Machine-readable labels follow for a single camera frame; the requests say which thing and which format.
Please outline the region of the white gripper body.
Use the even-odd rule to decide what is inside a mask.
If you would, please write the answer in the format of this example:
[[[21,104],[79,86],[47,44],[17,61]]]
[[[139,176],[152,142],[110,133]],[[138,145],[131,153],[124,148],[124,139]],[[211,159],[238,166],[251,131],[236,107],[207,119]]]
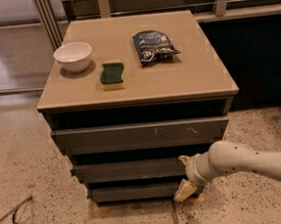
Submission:
[[[189,181],[194,185],[200,187],[207,184],[208,180],[202,176],[199,171],[198,158],[200,155],[194,155],[192,157],[186,157],[185,161],[185,175]]]

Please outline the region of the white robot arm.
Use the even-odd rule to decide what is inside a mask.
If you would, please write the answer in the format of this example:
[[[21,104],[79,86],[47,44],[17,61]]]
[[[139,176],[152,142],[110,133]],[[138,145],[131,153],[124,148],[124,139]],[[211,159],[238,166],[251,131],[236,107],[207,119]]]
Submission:
[[[246,144],[220,140],[205,153],[179,159],[185,166],[186,178],[174,195],[176,202],[184,202],[214,178],[236,172],[252,172],[281,182],[281,152],[252,150]]]

